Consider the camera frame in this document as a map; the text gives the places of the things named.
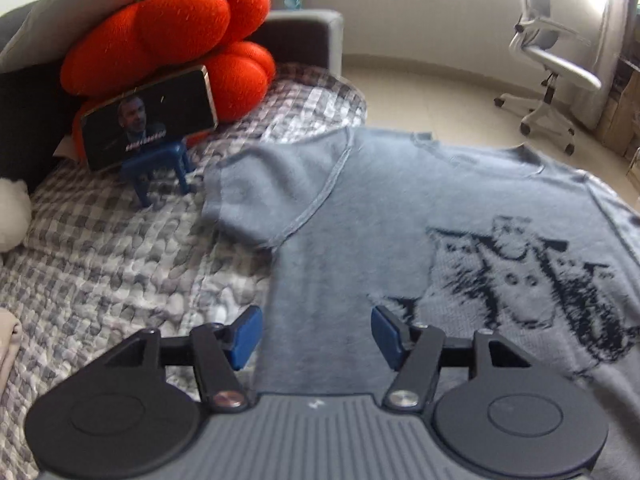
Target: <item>gray checkered bedspread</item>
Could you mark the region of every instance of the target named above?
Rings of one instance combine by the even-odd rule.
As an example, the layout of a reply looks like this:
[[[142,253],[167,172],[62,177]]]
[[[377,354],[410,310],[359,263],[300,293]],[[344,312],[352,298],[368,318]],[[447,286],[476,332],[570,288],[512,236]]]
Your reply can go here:
[[[61,164],[38,188],[24,246],[4,257],[0,306],[24,337],[0,399],[0,478],[37,476],[23,423],[31,403],[75,370],[143,327],[165,336],[203,322],[231,322],[261,304],[269,260],[200,221],[207,164],[247,142],[293,142],[364,122],[362,95],[325,70],[279,67],[262,105],[191,150],[191,194],[171,172],[156,172],[151,208],[114,173]],[[250,378],[251,363],[243,381]],[[197,397],[193,374],[172,368],[168,381]]]

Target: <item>beige cloth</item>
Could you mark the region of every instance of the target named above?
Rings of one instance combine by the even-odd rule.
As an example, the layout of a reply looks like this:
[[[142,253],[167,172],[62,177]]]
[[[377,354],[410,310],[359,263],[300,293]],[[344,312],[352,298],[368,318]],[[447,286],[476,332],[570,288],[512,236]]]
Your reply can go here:
[[[4,391],[9,373],[20,348],[22,325],[8,310],[0,308],[0,394]]]

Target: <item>orange plush toy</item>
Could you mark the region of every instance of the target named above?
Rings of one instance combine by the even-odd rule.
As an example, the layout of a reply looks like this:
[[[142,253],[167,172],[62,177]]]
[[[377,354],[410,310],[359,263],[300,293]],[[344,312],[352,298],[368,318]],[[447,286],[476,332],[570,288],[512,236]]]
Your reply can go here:
[[[222,122],[251,111],[264,98],[275,63],[266,49],[241,40],[260,27],[269,7],[270,0],[142,0],[95,27],[69,50],[60,71],[67,92],[91,98],[74,121],[81,158],[82,113],[160,67],[204,64]]]

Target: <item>sofa armrest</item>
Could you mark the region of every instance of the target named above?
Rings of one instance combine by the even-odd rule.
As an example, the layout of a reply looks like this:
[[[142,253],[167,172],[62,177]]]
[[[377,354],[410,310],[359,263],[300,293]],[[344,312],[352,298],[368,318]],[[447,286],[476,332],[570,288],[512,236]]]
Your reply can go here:
[[[272,10],[248,39],[268,49],[276,62],[297,61],[340,75],[343,25],[334,10]]]

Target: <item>white office chair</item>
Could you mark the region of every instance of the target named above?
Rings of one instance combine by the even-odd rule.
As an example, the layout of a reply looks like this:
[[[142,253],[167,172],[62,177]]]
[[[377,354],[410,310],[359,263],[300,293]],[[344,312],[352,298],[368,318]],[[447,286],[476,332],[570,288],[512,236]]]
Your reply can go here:
[[[599,79],[592,73],[555,56],[548,50],[556,44],[558,38],[573,38],[585,41],[573,29],[565,27],[551,19],[551,0],[520,0],[522,17],[516,24],[516,35],[511,40],[509,50],[519,59],[534,61],[544,67],[550,75],[543,81],[546,93],[543,99],[525,99],[511,94],[502,94],[494,99],[494,104],[501,108],[504,104],[512,104],[515,107],[527,108],[529,114],[520,122],[520,132],[528,136],[532,130],[560,137],[566,142],[564,152],[571,155],[574,152],[574,124],[551,106],[551,101],[556,91],[558,76],[567,78],[576,86],[590,91],[600,89]],[[559,130],[550,130],[540,125],[540,119],[548,118],[554,127]]]

